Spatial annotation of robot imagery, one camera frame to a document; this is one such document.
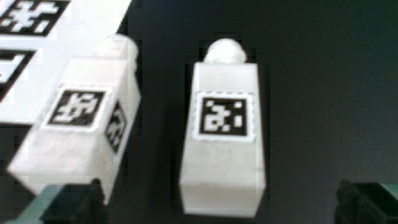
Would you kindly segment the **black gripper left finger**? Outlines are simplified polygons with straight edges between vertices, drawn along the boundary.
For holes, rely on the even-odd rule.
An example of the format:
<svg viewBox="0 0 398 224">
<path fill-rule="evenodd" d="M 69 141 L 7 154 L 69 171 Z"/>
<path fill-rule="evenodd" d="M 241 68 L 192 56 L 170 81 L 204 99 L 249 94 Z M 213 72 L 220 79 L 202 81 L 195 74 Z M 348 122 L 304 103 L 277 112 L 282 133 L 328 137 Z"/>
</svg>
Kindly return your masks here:
<svg viewBox="0 0 398 224">
<path fill-rule="evenodd" d="M 35 196 L 16 224 L 108 224 L 101 182 L 48 185 Z"/>
</svg>

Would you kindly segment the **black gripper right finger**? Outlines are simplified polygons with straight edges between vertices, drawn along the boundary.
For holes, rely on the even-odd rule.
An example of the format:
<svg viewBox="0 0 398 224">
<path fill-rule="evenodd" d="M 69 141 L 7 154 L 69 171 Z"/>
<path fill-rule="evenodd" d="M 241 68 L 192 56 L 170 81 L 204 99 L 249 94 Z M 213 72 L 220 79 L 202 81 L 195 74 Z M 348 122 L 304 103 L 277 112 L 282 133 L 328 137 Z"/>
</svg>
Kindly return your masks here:
<svg viewBox="0 0 398 224">
<path fill-rule="evenodd" d="M 336 224 L 398 224 L 398 183 L 343 180 Z"/>
</svg>

